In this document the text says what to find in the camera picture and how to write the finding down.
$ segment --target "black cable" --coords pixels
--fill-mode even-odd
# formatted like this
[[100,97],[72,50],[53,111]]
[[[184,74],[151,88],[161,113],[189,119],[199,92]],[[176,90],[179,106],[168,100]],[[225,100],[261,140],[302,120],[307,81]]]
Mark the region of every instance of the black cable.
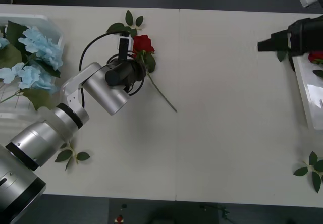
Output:
[[137,89],[135,92],[133,92],[133,93],[129,94],[129,96],[132,96],[132,95],[135,95],[136,93],[138,93],[138,91],[141,89],[141,87],[142,87],[142,85],[143,85],[143,82],[144,82],[144,81],[145,81],[145,78],[143,78],[143,79],[141,80],[141,84],[139,85],[138,89]]
[[[80,64],[79,64],[79,71],[82,70],[82,63],[83,63],[83,58],[85,56],[85,53],[86,51],[98,40],[100,40],[101,38],[105,37],[105,36],[109,36],[109,35],[112,35],[112,34],[117,34],[117,33],[123,33],[122,31],[116,31],[116,32],[107,32],[97,38],[95,38],[93,41],[91,41],[87,46],[86,48],[84,49],[83,53],[82,53],[82,56],[81,56],[81,59],[80,59]],[[85,108],[85,100],[84,100],[84,91],[83,91],[83,88],[81,88],[81,96],[82,96],[82,107]]]

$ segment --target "table surface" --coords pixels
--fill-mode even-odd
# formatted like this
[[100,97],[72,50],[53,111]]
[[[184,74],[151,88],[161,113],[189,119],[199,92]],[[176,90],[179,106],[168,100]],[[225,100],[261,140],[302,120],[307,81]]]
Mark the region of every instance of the table surface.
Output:
[[[87,43],[122,20],[125,11],[0,9],[44,14],[62,29],[63,79],[77,73]],[[47,193],[323,207],[309,179],[292,174],[312,150],[322,151],[308,133],[296,76],[273,52],[256,50],[258,41],[310,15],[131,11],[145,17],[143,33],[156,49],[153,76],[178,113],[148,80],[113,117],[86,94],[90,121],[77,135],[76,149],[89,150],[92,158],[64,172],[65,165],[53,157],[37,170]],[[116,44],[113,36],[98,42],[85,62],[104,63]]]

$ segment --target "red rose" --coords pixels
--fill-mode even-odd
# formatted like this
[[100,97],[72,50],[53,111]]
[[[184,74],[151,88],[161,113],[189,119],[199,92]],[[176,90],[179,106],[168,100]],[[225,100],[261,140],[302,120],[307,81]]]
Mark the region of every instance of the red rose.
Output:
[[315,59],[323,59],[323,51],[312,52],[308,55],[308,59],[313,62]]
[[147,35],[135,36],[133,43],[133,53],[138,54],[145,50],[146,52],[155,52],[155,49],[151,46],[151,40]]

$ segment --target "white tray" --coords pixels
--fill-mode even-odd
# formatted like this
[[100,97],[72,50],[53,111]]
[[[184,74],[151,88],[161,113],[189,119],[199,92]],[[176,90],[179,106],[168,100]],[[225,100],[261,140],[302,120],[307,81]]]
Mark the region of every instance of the white tray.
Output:
[[323,134],[323,79],[313,73],[323,66],[312,64],[308,54],[293,60],[308,127]]
[[[43,15],[0,13],[0,25],[7,24],[9,20],[21,25],[31,27],[36,26],[47,38],[51,38],[53,43],[57,44],[60,48],[64,48],[61,30],[48,17]],[[18,90],[17,85],[11,85],[6,87],[5,90],[0,90],[0,101],[13,95]],[[0,104],[0,119],[34,121],[36,118],[37,112],[35,111],[33,105],[27,98],[23,96],[14,97]]]

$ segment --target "light blue flower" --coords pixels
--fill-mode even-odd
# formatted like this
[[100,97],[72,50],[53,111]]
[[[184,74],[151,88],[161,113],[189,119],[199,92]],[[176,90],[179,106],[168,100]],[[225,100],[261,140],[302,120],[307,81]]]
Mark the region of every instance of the light blue flower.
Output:
[[5,38],[0,38],[0,50],[4,49],[6,46],[8,46],[10,43]]
[[43,67],[41,67],[35,60],[31,60],[30,65],[40,70],[39,80],[36,81],[32,88],[46,89],[50,94],[55,93],[58,87],[54,85],[54,76],[50,75]]
[[5,84],[10,84],[14,78],[18,75],[18,71],[20,71],[24,67],[24,63],[17,63],[11,69],[10,68],[2,68],[0,69],[0,79],[4,80]]
[[25,66],[18,71],[18,76],[21,77],[19,88],[29,89],[31,86],[39,80],[40,70],[34,66]]
[[34,83],[33,88],[46,89],[51,94],[58,90],[58,88],[53,84],[53,76],[45,70],[40,73],[39,80]]
[[26,38],[19,38],[18,41],[26,46],[26,51],[36,53],[37,57],[43,59],[47,64],[57,70],[63,65],[63,50],[47,39],[36,27],[23,32]]

